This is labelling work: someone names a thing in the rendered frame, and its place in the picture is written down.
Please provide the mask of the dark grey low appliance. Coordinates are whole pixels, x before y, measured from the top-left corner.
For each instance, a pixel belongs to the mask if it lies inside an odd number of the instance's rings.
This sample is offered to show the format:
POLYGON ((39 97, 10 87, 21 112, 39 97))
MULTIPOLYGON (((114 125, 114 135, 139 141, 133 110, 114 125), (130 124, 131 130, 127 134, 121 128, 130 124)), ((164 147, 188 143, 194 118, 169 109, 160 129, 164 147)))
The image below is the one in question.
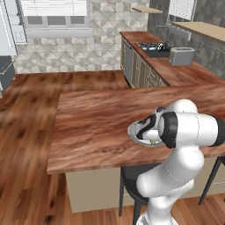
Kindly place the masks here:
POLYGON ((15 76, 14 60, 10 56, 0 56, 0 90, 5 92, 15 76))

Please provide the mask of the beige island base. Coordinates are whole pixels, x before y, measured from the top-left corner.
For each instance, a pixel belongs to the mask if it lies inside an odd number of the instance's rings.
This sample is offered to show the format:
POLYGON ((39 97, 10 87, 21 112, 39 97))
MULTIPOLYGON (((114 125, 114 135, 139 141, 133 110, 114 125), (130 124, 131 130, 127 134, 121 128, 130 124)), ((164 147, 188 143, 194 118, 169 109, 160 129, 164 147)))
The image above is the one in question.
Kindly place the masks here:
MULTIPOLYGON (((205 163, 194 180, 194 187, 180 199, 200 197, 216 157, 205 158, 205 163)), ((66 173, 72 213, 119 207, 120 168, 66 173)), ((207 195, 225 193, 225 166, 221 164, 207 195)))

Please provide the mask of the window with white blinds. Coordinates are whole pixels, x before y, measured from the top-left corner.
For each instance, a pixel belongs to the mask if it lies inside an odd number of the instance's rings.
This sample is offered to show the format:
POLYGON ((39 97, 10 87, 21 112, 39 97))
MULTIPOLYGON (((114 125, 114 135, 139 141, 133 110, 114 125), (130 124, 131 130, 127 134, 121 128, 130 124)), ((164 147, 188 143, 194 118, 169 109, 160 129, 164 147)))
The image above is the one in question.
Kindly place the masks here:
POLYGON ((89 38, 90 0, 18 0, 28 39, 89 38))

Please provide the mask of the long wooden wall shelf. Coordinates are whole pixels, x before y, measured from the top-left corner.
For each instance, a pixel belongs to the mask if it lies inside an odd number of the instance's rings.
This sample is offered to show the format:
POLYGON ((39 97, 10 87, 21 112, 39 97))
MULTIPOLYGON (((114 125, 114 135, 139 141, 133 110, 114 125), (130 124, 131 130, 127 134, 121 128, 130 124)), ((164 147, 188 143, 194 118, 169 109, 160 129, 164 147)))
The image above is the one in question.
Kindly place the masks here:
POLYGON ((173 22, 173 25, 186 29, 191 33, 203 35, 225 45, 225 28, 205 22, 173 22))

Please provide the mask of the white tall appliance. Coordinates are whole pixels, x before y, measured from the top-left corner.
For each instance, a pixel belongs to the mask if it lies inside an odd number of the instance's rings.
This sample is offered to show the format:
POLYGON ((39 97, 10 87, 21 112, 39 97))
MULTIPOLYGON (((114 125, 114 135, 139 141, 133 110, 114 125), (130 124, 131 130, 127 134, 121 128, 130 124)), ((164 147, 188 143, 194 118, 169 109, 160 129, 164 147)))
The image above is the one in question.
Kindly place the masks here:
POLYGON ((17 55, 17 45, 26 43, 20 0, 0 0, 0 56, 17 55))

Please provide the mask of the small wooden wall shelf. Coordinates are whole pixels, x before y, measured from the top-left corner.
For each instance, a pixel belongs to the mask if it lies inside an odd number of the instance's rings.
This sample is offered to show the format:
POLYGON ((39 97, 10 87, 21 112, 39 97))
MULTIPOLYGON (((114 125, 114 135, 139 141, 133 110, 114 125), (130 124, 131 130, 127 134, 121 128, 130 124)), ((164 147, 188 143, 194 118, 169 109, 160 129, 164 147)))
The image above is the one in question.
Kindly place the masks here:
POLYGON ((162 14, 163 11, 160 11, 158 9, 150 8, 150 7, 139 7, 135 6, 132 7, 132 10, 138 11, 138 12, 143 12, 143 13, 149 13, 149 14, 162 14))

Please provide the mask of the silver toaster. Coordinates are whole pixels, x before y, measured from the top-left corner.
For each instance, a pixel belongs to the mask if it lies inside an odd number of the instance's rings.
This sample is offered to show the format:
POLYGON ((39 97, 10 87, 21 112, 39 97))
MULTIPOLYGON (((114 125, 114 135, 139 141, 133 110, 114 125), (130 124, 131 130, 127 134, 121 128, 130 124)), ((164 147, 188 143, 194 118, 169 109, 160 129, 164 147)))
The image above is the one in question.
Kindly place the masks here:
POLYGON ((195 49, 191 47, 173 47, 170 51, 169 64, 172 66, 191 65, 195 49))

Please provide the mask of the olive base cupboard run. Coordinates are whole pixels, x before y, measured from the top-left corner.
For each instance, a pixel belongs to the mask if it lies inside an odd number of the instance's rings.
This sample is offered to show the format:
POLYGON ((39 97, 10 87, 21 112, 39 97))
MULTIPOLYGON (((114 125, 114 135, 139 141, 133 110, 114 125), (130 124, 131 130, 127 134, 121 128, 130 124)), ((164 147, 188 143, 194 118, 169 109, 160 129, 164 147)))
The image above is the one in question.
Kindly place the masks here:
POLYGON ((130 85, 133 88, 168 86, 161 76, 135 50, 132 53, 130 85))

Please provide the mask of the grey sink tap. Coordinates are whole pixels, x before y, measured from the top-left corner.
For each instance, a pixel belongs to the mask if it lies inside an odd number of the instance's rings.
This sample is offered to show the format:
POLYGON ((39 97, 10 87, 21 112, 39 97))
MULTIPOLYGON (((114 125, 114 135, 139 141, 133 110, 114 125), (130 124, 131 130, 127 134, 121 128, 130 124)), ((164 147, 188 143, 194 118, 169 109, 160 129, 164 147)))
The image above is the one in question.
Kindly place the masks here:
POLYGON ((166 41, 165 43, 168 45, 169 43, 169 38, 170 38, 170 29, 167 25, 155 25, 155 28, 160 30, 160 29, 166 29, 167 30, 167 36, 166 36, 166 41))

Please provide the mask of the white wall cupboard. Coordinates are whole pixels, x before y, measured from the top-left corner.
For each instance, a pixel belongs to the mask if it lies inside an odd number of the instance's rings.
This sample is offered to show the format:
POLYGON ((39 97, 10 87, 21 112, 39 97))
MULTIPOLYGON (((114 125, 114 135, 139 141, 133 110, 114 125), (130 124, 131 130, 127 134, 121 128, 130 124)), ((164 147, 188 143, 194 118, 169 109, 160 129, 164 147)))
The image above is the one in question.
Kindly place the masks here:
POLYGON ((174 18, 183 18, 189 21, 193 20, 197 0, 170 0, 169 20, 174 18))

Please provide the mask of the grey dishwasher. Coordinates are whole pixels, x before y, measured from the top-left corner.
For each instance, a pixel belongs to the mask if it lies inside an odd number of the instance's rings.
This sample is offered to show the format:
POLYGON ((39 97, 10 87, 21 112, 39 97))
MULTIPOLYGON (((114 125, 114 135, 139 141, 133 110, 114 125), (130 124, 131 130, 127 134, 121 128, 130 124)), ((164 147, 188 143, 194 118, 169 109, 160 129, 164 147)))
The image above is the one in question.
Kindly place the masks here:
POLYGON ((128 83, 131 83, 133 49, 131 45, 125 39, 122 39, 121 44, 123 45, 123 68, 124 68, 125 78, 127 79, 128 83))

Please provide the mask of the black bar stool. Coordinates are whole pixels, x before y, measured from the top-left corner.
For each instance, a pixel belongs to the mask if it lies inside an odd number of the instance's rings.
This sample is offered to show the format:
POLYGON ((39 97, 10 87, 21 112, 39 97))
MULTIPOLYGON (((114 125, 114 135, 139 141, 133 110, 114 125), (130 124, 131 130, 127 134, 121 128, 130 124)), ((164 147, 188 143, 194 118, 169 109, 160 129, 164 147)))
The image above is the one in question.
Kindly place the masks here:
POLYGON ((120 168, 119 216, 122 215, 124 190, 127 190, 130 197, 134 200, 133 225, 136 225, 137 223, 142 205, 147 206, 149 202, 148 198, 142 197, 138 193, 136 188, 136 179, 140 174, 152 170, 155 167, 157 167, 157 163, 127 166, 120 168))
POLYGON ((216 173, 217 171, 219 170, 221 164, 223 164, 225 166, 225 156, 218 156, 217 159, 215 160, 215 163, 214 163, 214 167, 210 173, 210 176, 207 180, 207 183, 206 183, 206 186, 203 190, 203 193, 201 194, 200 196, 200 201, 199 201, 199 205, 201 206, 205 197, 207 196, 207 192, 211 186, 211 184, 213 183, 214 181, 214 178, 216 176, 216 173))

